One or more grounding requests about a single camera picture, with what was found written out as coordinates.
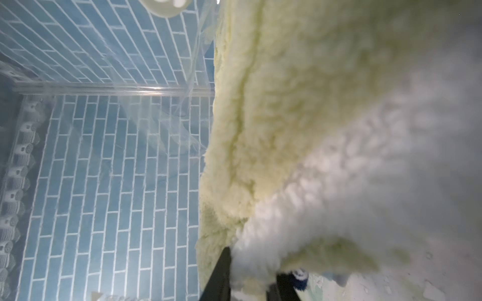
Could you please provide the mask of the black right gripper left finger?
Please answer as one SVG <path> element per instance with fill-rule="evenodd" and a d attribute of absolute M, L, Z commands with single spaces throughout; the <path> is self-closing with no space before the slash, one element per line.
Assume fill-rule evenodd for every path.
<path fill-rule="evenodd" d="M 230 268 L 231 250 L 225 247 L 216 263 L 216 266 L 200 296 L 199 301 L 230 301 Z"/>

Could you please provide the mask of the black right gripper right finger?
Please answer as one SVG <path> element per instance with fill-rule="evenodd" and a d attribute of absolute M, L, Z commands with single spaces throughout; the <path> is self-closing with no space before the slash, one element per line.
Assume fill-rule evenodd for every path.
<path fill-rule="evenodd" d="M 292 286 L 287 274 L 278 274 L 276 282 L 269 286 L 266 301 L 300 301 L 297 292 Z"/>

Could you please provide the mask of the pale yellow fleece blanket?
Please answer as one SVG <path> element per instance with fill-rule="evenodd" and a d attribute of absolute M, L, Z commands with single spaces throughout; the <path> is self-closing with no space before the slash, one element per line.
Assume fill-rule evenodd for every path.
<path fill-rule="evenodd" d="M 214 62 L 202 289 L 481 299 L 480 1 L 222 1 Z"/>

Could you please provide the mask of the clear plastic vacuum bag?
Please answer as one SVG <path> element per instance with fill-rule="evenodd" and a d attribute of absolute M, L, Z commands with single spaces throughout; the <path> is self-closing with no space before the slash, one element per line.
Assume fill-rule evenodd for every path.
<path fill-rule="evenodd" d="M 176 97 L 173 120 L 142 120 L 160 123 L 180 149 L 204 153 L 210 113 L 184 121 L 189 105 L 214 95 L 217 13 L 214 1 L 192 1 L 172 18 L 140 1 L 2 1 L 1 65 L 24 93 Z"/>

